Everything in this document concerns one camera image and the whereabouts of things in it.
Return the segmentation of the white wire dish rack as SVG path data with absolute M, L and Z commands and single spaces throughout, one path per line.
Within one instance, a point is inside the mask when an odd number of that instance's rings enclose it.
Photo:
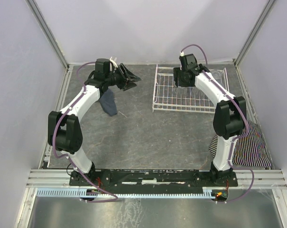
M 192 87 L 191 96 L 179 96 L 173 78 L 173 68 L 157 66 L 155 70 L 152 110 L 215 113 L 211 100 L 199 89 Z

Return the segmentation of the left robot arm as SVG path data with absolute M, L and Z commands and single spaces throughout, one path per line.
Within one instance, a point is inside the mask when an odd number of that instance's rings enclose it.
M 78 173 L 94 171 L 94 163 L 86 156 L 80 122 L 89 108 L 96 103 L 110 86 L 126 91 L 136 87 L 140 77 L 129 71 L 123 63 L 113 59 L 99 58 L 95 69 L 83 83 L 76 97 L 60 111 L 48 115 L 48 144 L 57 159 L 65 157 Z

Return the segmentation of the clear cup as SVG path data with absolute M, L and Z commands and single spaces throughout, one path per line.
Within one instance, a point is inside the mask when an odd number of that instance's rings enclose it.
M 223 70 L 211 69 L 210 72 L 215 80 L 217 80 L 219 83 L 223 83 L 224 81 Z
M 179 96 L 191 96 L 192 87 L 174 87 L 174 92 Z

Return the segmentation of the clear cup front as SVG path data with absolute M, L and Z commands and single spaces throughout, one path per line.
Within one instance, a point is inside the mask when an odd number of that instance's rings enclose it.
M 179 96 L 191 96 L 192 87 L 174 87 L 174 92 Z

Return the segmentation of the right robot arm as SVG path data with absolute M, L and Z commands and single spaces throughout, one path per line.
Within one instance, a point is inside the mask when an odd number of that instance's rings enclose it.
M 216 177 L 231 173 L 232 156 L 236 142 L 249 131 L 246 117 L 246 100 L 228 92 L 212 76 L 210 70 L 198 64 L 193 54 L 180 53 L 180 67 L 173 69 L 174 82 L 177 87 L 196 87 L 215 105 L 213 128 L 218 135 L 215 158 L 211 172 Z

